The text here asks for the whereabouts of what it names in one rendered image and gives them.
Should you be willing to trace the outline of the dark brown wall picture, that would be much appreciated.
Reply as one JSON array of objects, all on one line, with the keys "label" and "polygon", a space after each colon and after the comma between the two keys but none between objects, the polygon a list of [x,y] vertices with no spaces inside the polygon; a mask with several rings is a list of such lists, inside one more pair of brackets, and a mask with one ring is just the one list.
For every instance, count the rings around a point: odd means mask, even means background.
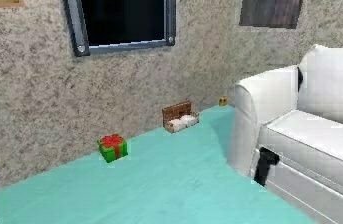
[{"label": "dark brown wall picture", "polygon": [[295,29],[303,0],[242,0],[240,26]]}]

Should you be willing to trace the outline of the green gift box red ribbon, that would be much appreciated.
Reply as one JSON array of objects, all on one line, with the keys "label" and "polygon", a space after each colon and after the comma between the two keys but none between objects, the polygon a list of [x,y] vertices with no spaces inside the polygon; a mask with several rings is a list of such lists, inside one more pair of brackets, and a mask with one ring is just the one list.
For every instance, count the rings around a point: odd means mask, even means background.
[{"label": "green gift box red ribbon", "polygon": [[118,160],[128,154],[126,140],[119,134],[104,136],[97,141],[98,149],[107,163]]}]

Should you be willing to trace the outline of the small chocolate backrest couch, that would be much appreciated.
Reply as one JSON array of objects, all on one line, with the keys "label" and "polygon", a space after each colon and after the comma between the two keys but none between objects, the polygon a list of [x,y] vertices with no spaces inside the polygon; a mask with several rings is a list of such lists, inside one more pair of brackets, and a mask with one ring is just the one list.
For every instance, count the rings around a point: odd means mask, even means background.
[{"label": "small chocolate backrest couch", "polygon": [[170,133],[199,123],[199,113],[192,111],[192,103],[189,100],[163,108],[162,115],[163,127]]}]

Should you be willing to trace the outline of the grey framed dark window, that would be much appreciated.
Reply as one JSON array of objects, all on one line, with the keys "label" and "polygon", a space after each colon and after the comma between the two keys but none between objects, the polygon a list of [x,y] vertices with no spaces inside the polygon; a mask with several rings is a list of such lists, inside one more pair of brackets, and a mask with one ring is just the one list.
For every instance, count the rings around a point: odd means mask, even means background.
[{"label": "grey framed dark window", "polygon": [[62,0],[76,57],[174,46],[176,0]]}]

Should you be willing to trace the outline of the white sofa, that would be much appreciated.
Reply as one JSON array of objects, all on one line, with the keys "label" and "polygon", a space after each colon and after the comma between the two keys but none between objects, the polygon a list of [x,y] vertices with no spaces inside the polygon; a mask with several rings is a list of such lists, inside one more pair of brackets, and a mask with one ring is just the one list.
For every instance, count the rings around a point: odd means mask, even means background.
[{"label": "white sofa", "polygon": [[227,163],[319,224],[343,224],[343,48],[234,86]]}]

